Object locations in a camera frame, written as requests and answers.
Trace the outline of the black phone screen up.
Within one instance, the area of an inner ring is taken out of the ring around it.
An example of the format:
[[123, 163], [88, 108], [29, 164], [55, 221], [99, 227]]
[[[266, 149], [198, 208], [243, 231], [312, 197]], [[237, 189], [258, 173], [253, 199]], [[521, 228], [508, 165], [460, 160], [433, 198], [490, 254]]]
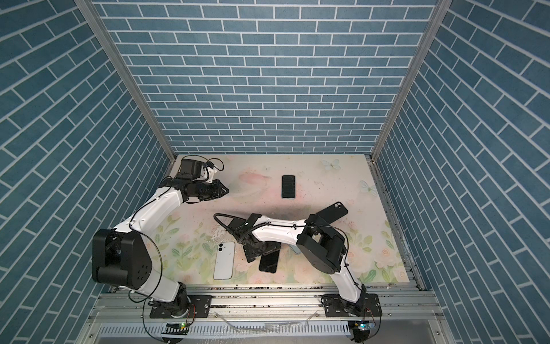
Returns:
[[279, 264], [280, 251], [275, 251], [267, 255], [262, 255], [259, 262], [259, 271], [275, 274]]

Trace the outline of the blue phone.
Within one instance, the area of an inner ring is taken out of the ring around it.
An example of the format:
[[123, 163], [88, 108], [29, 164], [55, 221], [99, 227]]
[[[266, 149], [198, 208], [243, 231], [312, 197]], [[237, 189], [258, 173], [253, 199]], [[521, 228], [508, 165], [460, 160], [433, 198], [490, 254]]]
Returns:
[[294, 175], [282, 176], [282, 191], [281, 195], [283, 199], [295, 199], [296, 198], [296, 177]]

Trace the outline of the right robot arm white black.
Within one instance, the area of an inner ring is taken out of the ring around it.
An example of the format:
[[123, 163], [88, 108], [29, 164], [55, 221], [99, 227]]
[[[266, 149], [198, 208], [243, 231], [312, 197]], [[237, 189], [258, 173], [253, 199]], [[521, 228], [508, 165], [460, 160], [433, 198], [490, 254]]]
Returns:
[[366, 290], [347, 262], [349, 241], [322, 217], [312, 214], [290, 221], [252, 214], [237, 227], [236, 240], [249, 245], [255, 255], [263, 255], [265, 243], [297, 247], [315, 269], [332, 278], [348, 313], [360, 315], [365, 310]]

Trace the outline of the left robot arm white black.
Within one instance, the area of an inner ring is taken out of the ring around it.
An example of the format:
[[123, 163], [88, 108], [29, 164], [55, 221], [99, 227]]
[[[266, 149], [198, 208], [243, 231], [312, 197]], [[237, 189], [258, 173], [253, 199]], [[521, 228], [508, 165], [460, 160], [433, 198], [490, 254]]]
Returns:
[[146, 247], [151, 243], [162, 258], [160, 248], [151, 237], [155, 229], [179, 206], [197, 199], [208, 202], [229, 194], [218, 179], [195, 181], [167, 177], [156, 192], [129, 218], [112, 229], [98, 230], [92, 240], [92, 278], [94, 282], [126, 287], [155, 302], [186, 308], [186, 287], [163, 276], [163, 267], [155, 268]]

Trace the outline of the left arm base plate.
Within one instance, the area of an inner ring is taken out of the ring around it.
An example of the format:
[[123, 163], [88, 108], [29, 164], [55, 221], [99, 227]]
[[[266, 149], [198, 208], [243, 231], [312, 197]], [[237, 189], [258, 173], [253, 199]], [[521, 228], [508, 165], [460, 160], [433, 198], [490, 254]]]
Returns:
[[177, 297], [173, 302], [151, 301], [150, 318], [152, 319], [202, 319], [209, 316], [211, 295], [185, 295]]

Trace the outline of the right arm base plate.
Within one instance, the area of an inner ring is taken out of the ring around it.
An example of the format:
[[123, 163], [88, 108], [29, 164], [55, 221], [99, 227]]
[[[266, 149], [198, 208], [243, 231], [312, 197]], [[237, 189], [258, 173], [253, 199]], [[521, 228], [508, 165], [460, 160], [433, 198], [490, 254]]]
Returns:
[[326, 294], [321, 297], [321, 304], [328, 318], [341, 317], [382, 317], [382, 308], [378, 295], [361, 295], [357, 302], [346, 301], [338, 294]]

